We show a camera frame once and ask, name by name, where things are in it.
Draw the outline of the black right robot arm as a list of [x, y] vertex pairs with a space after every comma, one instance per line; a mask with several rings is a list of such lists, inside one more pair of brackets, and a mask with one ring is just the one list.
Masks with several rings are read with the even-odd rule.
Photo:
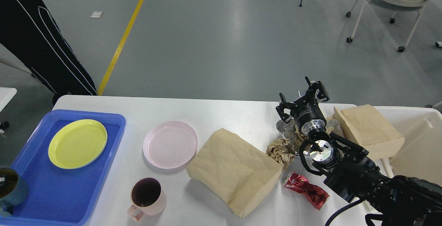
[[321, 81], [305, 77], [305, 95], [289, 103], [282, 93], [275, 108], [281, 120], [292, 119], [300, 133], [307, 136], [298, 150], [300, 161], [309, 173], [325, 176], [324, 184], [348, 202], [326, 221], [331, 222], [344, 211], [368, 202], [377, 214], [366, 214], [368, 226], [381, 221], [383, 226], [440, 226], [442, 219], [441, 186], [416, 177], [380, 172], [369, 151], [356, 143], [326, 132], [326, 119], [319, 102], [329, 96]]

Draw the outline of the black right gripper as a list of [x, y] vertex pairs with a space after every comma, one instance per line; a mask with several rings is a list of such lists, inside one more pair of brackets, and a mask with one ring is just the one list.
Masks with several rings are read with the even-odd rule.
[[305, 80], [308, 89], [305, 95], [300, 97], [299, 105], [289, 103], [285, 96], [279, 93], [280, 101], [275, 109], [281, 120], [286, 124], [294, 118], [297, 128], [303, 135], [327, 136], [325, 130], [327, 122], [319, 108], [319, 103], [328, 102], [329, 94], [321, 81], [311, 81], [308, 77], [305, 77]]

